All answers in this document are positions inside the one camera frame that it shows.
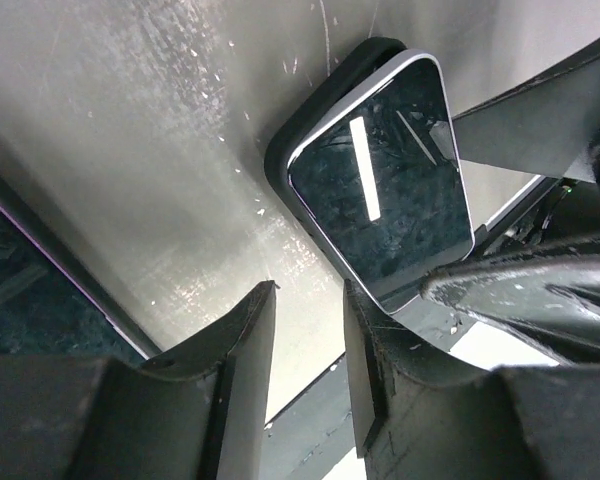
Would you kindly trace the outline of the purple smartphone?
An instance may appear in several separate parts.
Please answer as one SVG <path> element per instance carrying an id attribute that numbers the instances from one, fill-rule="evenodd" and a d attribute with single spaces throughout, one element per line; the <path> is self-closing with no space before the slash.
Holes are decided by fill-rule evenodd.
<path id="1" fill-rule="evenodd" d="M 0 355 L 146 356 L 0 208 Z"/>

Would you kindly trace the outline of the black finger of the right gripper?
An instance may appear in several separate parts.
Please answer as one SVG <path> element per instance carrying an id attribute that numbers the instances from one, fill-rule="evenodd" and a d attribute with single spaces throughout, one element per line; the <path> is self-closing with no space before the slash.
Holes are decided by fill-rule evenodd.
<path id="1" fill-rule="evenodd" d="M 600 38 L 453 119 L 463 160 L 559 178 L 600 132 Z"/>
<path id="2" fill-rule="evenodd" d="M 600 233 L 440 267 L 423 298 L 569 363 L 600 363 Z"/>

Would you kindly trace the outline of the black phone case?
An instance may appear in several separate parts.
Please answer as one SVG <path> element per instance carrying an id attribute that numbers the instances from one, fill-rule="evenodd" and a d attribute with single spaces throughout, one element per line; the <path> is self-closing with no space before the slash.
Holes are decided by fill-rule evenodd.
<path id="1" fill-rule="evenodd" d="M 403 42 L 388 37 L 371 37 L 361 42 L 280 127 L 265 152 L 264 173 L 269 185 L 345 280 L 352 280 L 354 276 L 293 192 L 287 177 L 287 163 L 294 149 L 331 107 L 405 49 Z"/>
<path id="2" fill-rule="evenodd" d="M 34 246 L 52 261 L 105 314 L 130 343 L 146 356 L 145 360 L 161 353 L 162 350 L 155 341 L 125 312 L 63 242 L 1 177 L 0 208 L 4 210 L 9 219 L 27 236 Z"/>

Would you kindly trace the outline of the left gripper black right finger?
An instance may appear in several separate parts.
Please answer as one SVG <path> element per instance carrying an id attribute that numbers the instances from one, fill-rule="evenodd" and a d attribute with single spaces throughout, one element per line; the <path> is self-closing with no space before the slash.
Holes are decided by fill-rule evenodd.
<path id="1" fill-rule="evenodd" d="M 600 364 L 483 370 L 343 291 L 355 446 L 371 479 L 600 479 Z"/>

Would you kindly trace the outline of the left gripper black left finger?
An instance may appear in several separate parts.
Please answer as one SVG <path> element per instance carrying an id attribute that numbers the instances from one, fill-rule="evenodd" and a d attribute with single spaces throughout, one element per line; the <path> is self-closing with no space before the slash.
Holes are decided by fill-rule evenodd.
<path id="1" fill-rule="evenodd" d="M 0 355 L 0 479 L 255 479 L 276 286 L 132 366 Z"/>

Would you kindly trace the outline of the black screen white smartphone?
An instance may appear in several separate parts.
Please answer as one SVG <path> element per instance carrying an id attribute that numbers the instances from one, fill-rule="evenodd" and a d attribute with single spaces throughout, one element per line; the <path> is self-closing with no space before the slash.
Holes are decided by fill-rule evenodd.
<path id="1" fill-rule="evenodd" d="M 442 71 L 424 51 L 398 53 L 337 101 L 286 175 L 343 277 L 388 314 L 474 248 Z"/>

